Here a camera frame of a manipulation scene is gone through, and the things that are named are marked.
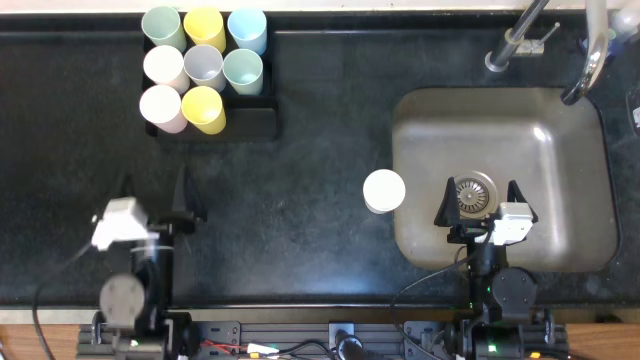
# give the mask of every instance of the faucet handle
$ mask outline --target faucet handle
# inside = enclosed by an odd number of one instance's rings
[[[544,43],[549,40],[551,35],[553,35],[556,30],[560,27],[560,23],[556,22],[551,30],[547,32],[545,36],[540,40],[532,40],[526,39],[523,40],[520,46],[516,49],[516,53],[514,56],[524,57],[524,56],[540,56],[544,54]]]

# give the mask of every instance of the drain strainer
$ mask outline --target drain strainer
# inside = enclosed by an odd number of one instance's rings
[[[496,209],[498,190],[491,179],[478,171],[457,176],[460,215],[467,218],[483,218]]]

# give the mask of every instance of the faucet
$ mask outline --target faucet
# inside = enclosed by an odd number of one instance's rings
[[[489,70],[502,72],[507,69],[509,60],[513,56],[541,55],[544,52],[544,42],[559,27],[559,24],[556,23],[556,26],[541,40],[525,40],[524,36],[548,3],[549,0],[534,0],[518,19],[516,25],[504,33],[496,51],[489,52],[485,57],[485,65]],[[560,96],[565,105],[575,104],[595,84],[604,67],[609,48],[606,1],[585,0],[585,7],[589,27],[587,59],[575,85],[568,86]]]

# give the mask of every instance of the plastic cup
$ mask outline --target plastic cup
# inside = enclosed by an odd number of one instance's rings
[[[211,45],[197,45],[184,55],[184,71],[200,86],[220,92],[227,85],[222,73],[222,54]]]
[[[142,17],[142,31],[156,45],[169,45],[184,52],[187,39],[180,23],[180,14],[171,7],[159,6]]]
[[[239,48],[262,55],[267,50],[267,17],[258,9],[238,9],[229,15],[227,27]]]
[[[189,77],[184,71],[184,59],[178,49],[162,45],[151,49],[144,57],[144,73],[158,85],[169,85],[180,94],[189,89]]]
[[[222,71],[240,95],[262,92],[263,65],[260,55],[249,49],[237,49],[224,59]]]
[[[364,202],[375,214],[384,214],[395,210],[404,200],[406,189],[404,181],[397,173],[382,169],[367,176],[362,186]]]
[[[184,17],[184,29],[196,45],[215,46],[221,53],[227,48],[222,14],[214,7],[196,8]]]
[[[180,109],[180,94],[167,85],[155,85],[140,98],[140,113],[160,129],[175,134],[184,130],[187,119]]]
[[[184,95],[182,113],[189,122],[208,135],[219,133],[227,124],[220,94],[207,86],[195,87]]]

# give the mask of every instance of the stainless steel sink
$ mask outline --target stainless steel sink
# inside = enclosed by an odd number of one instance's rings
[[[516,180],[540,221],[508,248],[512,266],[592,271],[613,257],[618,233],[598,112],[561,89],[421,89],[395,109],[393,167],[407,195],[395,211],[400,250],[414,265],[453,262],[458,246],[433,225],[446,181],[459,205],[481,217],[506,201]]]

